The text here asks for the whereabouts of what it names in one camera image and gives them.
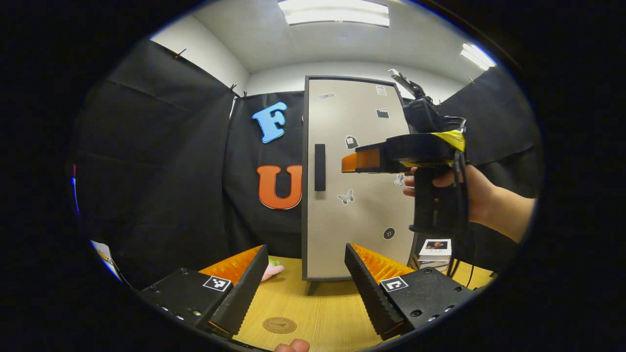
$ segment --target orange letter u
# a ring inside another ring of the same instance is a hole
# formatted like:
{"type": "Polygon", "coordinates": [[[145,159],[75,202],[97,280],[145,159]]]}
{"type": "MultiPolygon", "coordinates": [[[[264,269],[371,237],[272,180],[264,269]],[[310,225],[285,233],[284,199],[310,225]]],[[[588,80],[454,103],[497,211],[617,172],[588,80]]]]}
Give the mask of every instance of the orange letter u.
{"type": "Polygon", "coordinates": [[[276,196],[276,175],[280,173],[280,167],[273,165],[259,166],[259,200],[264,206],[271,209],[291,209],[300,203],[302,199],[302,166],[292,165],[287,167],[287,173],[291,175],[291,193],[287,198],[276,196]]]}

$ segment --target fluorescent light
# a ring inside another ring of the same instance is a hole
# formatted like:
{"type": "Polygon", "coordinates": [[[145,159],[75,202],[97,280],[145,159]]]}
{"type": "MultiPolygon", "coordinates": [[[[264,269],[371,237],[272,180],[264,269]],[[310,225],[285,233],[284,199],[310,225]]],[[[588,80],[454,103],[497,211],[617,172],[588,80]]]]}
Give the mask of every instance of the fluorescent light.
{"type": "Polygon", "coordinates": [[[284,0],[278,5],[288,24],[344,21],[389,27],[389,8],[365,0],[284,0]]]}
{"type": "Polygon", "coordinates": [[[487,64],[485,64],[484,62],[480,61],[474,54],[470,53],[469,51],[462,50],[461,51],[461,56],[464,56],[465,58],[468,58],[471,62],[476,64],[476,66],[482,68],[483,71],[486,71],[489,68],[489,66],[487,66],[487,64]]]}
{"type": "Polygon", "coordinates": [[[493,60],[487,54],[485,54],[484,51],[480,50],[475,45],[468,45],[463,43],[461,56],[468,58],[471,62],[473,62],[483,70],[487,70],[489,67],[496,66],[496,63],[493,62],[493,60]]]}
{"type": "Polygon", "coordinates": [[[375,14],[355,13],[353,11],[343,10],[311,10],[285,15],[285,19],[289,24],[321,22],[321,21],[344,21],[344,22],[363,22],[369,24],[377,24],[379,26],[389,26],[389,18],[376,16],[375,14]]]}
{"type": "Polygon", "coordinates": [[[364,0],[284,0],[279,1],[278,6],[280,6],[280,9],[283,11],[302,11],[316,8],[349,8],[385,14],[389,13],[387,6],[364,0]]]}

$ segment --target butterfly sticker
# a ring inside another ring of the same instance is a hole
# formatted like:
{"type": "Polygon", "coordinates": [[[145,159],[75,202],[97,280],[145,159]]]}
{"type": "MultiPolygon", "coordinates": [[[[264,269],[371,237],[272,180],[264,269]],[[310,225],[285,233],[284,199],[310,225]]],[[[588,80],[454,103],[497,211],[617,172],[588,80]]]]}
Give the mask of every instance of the butterfly sticker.
{"type": "Polygon", "coordinates": [[[348,205],[349,202],[354,202],[353,193],[354,193],[354,190],[350,189],[347,195],[340,194],[337,196],[337,198],[341,199],[344,205],[348,205]]]}
{"type": "Polygon", "coordinates": [[[404,187],[404,174],[402,173],[397,174],[394,184],[396,184],[396,186],[398,187],[404,187]]]}

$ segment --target black curtain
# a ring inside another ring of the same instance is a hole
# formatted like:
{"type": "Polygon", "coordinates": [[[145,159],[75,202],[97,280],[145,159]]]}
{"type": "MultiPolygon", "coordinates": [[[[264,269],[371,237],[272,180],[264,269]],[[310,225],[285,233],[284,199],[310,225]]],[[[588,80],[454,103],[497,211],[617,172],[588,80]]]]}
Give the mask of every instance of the black curtain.
{"type": "Polygon", "coordinates": [[[135,288],[234,253],[223,225],[228,87],[144,40],[92,89],[71,163],[84,230],[135,288]]]}
{"type": "Polygon", "coordinates": [[[283,92],[237,98],[228,126],[223,169],[226,231],[231,251],[240,252],[267,244],[269,254],[301,258],[301,204],[291,209],[270,209],[259,200],[259,175],[263,165],[280,167],[275,193],[287,197],[291,177],[287,167],[302,165],[302,116],[304,92],[283,92]],[[287,105],[281,113],[284,134],[269,143],[252,115],[278,102],[287,105]]]}
{"type": "MultiPolygon", "coordinates": [[[[510,75],[489,68],[437,109],[442,115],[467,119],[469,163],[496,186],[538,197],[543,178],[540,134],[526,97],[510,75]]],[[[516,254],[517,244],[497,231],[473,222],[468,231],[476,239],[476,257],[471,260],[469,252],[460,253],[462,261],[501,271],[516,254]]]]}

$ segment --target wooden table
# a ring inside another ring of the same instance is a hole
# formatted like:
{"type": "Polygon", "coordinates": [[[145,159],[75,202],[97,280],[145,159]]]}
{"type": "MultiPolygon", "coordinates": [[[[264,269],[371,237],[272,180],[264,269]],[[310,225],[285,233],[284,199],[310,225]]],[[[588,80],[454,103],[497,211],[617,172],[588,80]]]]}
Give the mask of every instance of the wooden table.
{"type": "MultiPolygon", "coordinates": [[[[353,281],[321,282],[313,295],[307,296],[308,282],[302,280],[302,259],[270,258],[280,261],[285,270],[260,283],[234,339],[273,351],[279,343],[290,344],[299,338],[310,343],[310,352],[351,352],[382,342],[353,281]],[[263,322],[273,317],[295,321],[295,331],[286,334],[267,331],[263,322]]],[[[470,268],[461,262],[453,279],[467,284],[470,268]]],[[[475,267],[469,288],[489,283],[490,274],[491,271],[475,267]]]]}

